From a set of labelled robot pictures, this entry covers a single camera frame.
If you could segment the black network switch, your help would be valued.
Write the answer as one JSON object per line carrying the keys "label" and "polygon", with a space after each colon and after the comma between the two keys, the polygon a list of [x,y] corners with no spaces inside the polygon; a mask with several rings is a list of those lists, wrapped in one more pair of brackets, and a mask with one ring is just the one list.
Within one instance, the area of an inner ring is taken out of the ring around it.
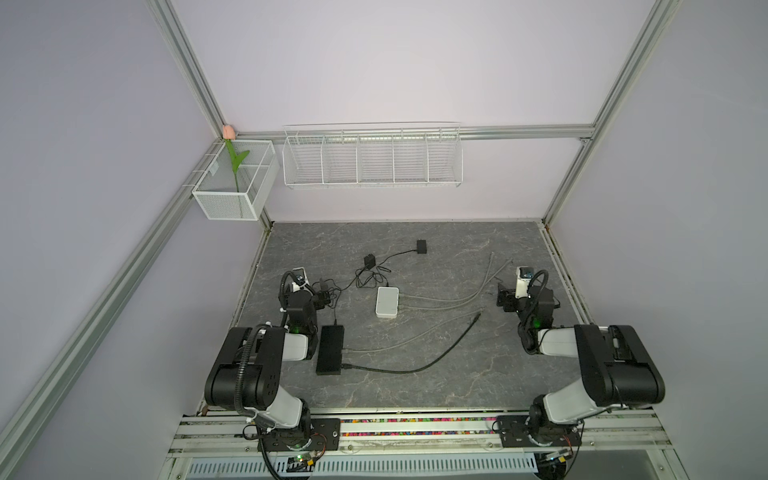
{"label": "black network switch", "polygon": [[323,326],[317,352],[316,374],[340,375],[345,329],[342,325]]}

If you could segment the white router box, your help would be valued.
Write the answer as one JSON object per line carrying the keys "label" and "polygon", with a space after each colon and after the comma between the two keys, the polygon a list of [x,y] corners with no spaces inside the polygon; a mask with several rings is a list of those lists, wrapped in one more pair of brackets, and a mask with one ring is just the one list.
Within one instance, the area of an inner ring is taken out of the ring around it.
{"label": "white router box", "polygon": [[379,319],[395,319],[398,315],[400,291],[397,287],[379,287],[375,314]]}

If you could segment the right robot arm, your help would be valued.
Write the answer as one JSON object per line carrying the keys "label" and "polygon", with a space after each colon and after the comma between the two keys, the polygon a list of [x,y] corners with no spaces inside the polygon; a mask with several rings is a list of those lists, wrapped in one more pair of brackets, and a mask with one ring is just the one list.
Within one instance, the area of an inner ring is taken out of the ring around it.
{"label": "right robot arm", "polygon": [[537,396],[527,414],[497,417],[492,430],[509,447],[578,446],[580,425],[614,409],[661,403],[666,386],[636,330],[629,325],[554,325],[559,307],[549,272],[516,270],[516,284],[498,285],[496,305],[518,316],[517,333],[529,355],[573,358],[579,378]]}

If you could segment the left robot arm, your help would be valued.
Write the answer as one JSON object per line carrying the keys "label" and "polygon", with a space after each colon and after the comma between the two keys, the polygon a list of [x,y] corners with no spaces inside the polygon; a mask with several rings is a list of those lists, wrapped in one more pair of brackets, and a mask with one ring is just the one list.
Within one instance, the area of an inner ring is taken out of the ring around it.
{"label": "left robot arm", "polygon": [[341,372],[344,327],[321,327],[317,312],[330,305],[327,289],[312,287],[304,268],[283,274],[277,324],[233,327],[204,386],[210,407],[232,410],[246,421],[242,436],[267,452],[339,448],[340,421],[312,416],[308,402],[281,385],[287,362],[316,361],[319,375]]}

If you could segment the black power adapter with prongs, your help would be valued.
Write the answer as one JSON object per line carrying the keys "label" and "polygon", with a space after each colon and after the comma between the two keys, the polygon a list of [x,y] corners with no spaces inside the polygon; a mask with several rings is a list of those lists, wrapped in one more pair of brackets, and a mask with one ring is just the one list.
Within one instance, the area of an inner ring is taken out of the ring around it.
{"label": "black power adapter with prongs", "polygon": [[372,270],[376,266],[376,258],[373,254],[368,254],[364,257],[364,268],[366,270]]}

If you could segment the white mesh corner basket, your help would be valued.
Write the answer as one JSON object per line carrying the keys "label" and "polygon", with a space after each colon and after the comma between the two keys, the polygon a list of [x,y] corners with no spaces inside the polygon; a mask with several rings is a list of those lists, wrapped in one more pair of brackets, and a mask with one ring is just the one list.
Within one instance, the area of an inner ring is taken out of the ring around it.
{"label": "white mesh corner basket", "polygon": [[209,220],[258,221],[278,173],[271,141],[224,140],[192,194]]}

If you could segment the artificial tulip flower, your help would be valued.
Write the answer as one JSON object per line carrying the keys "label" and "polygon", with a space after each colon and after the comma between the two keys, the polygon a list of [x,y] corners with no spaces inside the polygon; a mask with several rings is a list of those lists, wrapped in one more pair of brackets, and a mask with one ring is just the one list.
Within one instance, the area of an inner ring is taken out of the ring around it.
{"label": "artificial tulip flower", "polygon": [[237,151],[233,142],[237,138],[237,133],[231,125],[222,126],[222,138],[225,142],[227,152],[230,157],[231,171],[234,178],[236,192],[240,192],[238,171],[244,160],[250,155],[249,150]]}

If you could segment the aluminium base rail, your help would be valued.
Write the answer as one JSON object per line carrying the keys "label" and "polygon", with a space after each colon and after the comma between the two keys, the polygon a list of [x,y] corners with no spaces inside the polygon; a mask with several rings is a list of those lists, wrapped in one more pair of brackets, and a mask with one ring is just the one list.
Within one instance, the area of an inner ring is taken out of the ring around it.
{"label": "aluminium base rail", "polygon": [[315,441],[329,441],[332,455],[666,450],[672,446],[652,410],[603,413],[538,440],[503,420],[513,415],[493,410],[325,411],[313,418],[312,425],[318,433]]}

